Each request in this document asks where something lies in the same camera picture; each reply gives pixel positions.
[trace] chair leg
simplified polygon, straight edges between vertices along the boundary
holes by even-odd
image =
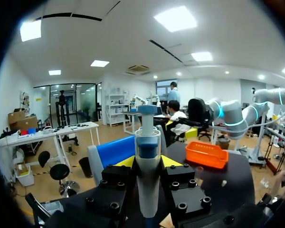
[[[64,180],[62,180],[62,182],[63,183],[59,186],[59,193],[62,197],[68,198],[72,195],[76,195],[79,192],[80,187],[75,181],[72,181],[72,180],[64,181]]]

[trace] orange plastic tray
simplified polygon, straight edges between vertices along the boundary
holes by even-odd
[[[186,146],[186,159],[198,164],[223,169],[228,162],[228,152],[216,145],[190,142]]]

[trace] window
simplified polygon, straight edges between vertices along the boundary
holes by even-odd
[[[171,91],[170,84],[171,82],[176,82],[177,80],[167,80],[156,82],[156,93],[159,96],[160,100],[167,101],[168,94]]]

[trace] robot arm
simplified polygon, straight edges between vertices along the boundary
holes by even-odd
[[[156,106],[160,107],[161,106],[160,97],[157,94],[147,97],[147,101],[149,101],[149,100],[152,101],[153,98],[156,99]]]
[[[130,107],[135,106],[136,100],[139,100],[142,103],[142,105],[148,104],[148,102],[146,100],[142,99],[141,97],[139,97],[135,94],[134,97],[132,98],[132,100],[130,101]]]
[[[213,98],[206,102],[206,105],[209,107],[210,119],[223,118],[226,129],[234,131],[234,133],[228,133],[229,137],[240,139],[245,134],[245,129],[268,111],[267,102],[285,105],[285,88],[256,90],[254,103],[243,110],[236,100],[223,102]]]

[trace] black stool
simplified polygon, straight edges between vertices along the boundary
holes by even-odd
[[[38,156],[38,162],[43,168],[50,158],[50,153],[48,151],[43,151]],[[56,164],[51,167],[49,175],[52,179],[59,181],[59,193],[62,197],[68,198],[72,195],[76,195],[79,192],[79,185],[72,180],[65,181],[64,179],[69,175],[70,169],[65,164]]]

